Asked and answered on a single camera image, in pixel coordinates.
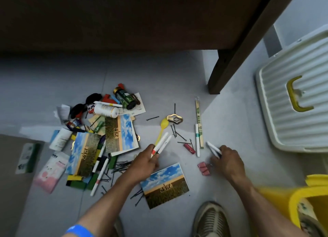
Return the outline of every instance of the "gold lid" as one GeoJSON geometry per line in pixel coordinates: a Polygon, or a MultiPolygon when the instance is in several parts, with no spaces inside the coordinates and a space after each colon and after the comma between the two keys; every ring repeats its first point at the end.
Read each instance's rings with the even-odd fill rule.
{"type": "Polygon", "coordinates": [[[116,87],[116,88],[113,90],[114,94],[115,94],[118,90],[120,90],[120,89],[122,89],[122,88],[121,88],[121,87],[116,87]]]}

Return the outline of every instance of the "forearm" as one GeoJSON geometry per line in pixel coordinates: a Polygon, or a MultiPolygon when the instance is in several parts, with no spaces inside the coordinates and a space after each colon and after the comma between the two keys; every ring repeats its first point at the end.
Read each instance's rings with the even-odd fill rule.
{"type": "Polygon", "coordinates": [[[240,196],[260,237],[307,237],[268,202],[248,178],[233,181],[231,184],[240,196]]]}
{"type": "Polygon", "coordinates": [[[130,177],[127,172],[123,173],[114,186],[79,219],[77,224],[84,226],[95,237],[109,236],[126,198],[136,185],[130,177]]]}

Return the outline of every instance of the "dark wooden panel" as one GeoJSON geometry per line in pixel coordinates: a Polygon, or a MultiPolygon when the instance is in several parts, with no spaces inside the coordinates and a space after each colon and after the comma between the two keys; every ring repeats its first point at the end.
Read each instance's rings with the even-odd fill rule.
{"type": "Polygon", "coordinates": [[[262,0],[236,46],[218,51],[219,60],[208,81],[210,94],[220,93],[290,1],[262,0]]]}
{"type": "Polygon", "coordinates": [[[0,51],[231,49],[261,0],[0,0],[0,51]]]}

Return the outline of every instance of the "person's left hand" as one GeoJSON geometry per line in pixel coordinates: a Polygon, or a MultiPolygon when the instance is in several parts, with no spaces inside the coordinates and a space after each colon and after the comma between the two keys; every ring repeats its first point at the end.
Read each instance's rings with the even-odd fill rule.
{"type": "Polygon", "coordinates": [[[129,177],[133,183],[139,183],[146,180],[158,168],[159,154],[155,154],[150,158],[154,145],[150,144],[145,150],[139,153],[134,159],[129,168],[125,171],[125,174],[129,177]]]}

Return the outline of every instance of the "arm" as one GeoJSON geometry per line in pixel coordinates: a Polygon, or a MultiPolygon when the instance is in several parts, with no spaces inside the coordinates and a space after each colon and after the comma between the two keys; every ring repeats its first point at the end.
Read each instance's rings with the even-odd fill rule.
{"type": "MultiPolygon", "coordinates": [[[[114,186],[78,220],[77,224],[88,229],[95,237],[110,236],[115,220],[131,190],[139,182],[150,177],[158,167],[159,155],[150,158],[153,148],[154,145],[150,144],[140,152],[114,186]]],[[[76,236],[66,234],[63,237],[76,236]]]]}
{"type": "Polygon", "coordinates": [[[238,152],[225,145],[220,149],[222,158],[211,157],[212,164],[237,191],[258,235],[260,237],[307,237],[255,189],[246,177],[244,163],[238,152]]]}

